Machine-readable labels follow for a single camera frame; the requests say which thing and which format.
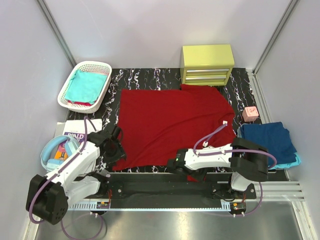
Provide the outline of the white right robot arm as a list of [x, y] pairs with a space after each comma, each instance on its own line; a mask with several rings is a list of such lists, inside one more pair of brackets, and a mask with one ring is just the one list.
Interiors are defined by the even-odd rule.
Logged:
[[236, 137], [232, 143], [220, 147], [179, 149], [166, 167], [170, 173], [190, 176], [197, 181], [204, 181], [210, 168], [229, 168], [232, 175], [227, 192], [236, 199], [250, 184], [268, 180], [269, 157], [263, 146]]

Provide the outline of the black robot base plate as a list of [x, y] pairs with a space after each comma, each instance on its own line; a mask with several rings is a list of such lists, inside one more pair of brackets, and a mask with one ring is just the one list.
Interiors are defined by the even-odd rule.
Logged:
[[208, 173], [202, 182], [171, 173], [112, 173], [93, 198], [111, 200], [112, 209], [211, 209], [222, 200], [255, 200], [253, 184], [231, 192], [230, 173]]

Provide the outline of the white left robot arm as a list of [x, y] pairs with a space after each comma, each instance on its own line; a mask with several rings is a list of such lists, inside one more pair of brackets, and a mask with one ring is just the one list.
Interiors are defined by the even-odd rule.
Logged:
[[45, 176], [35, 175], [29, 183], [25, 209], [34, 224], [59, 223], [72, 205], [88, 197], [103, 198], [108, 193], [108, 179], [95, 169], [103, 157], [114, 164], [126, 158], [122, 147], [123, 130], [100, 130], [86, 133], [84, 141], [67, 160]]

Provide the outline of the red t shirt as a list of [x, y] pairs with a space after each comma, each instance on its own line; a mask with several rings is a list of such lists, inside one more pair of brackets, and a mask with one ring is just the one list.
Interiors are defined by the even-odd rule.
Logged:
[[170, 90], [121, 92], [118, 126], [127, 155], [113, 171], [146, 166], [165, 166], [179, 149], [195, 143], [227, 122], [209, 145], [220, 147], [235, 138], [235, 112], [223, 95], [211, 86], [181, 85]]

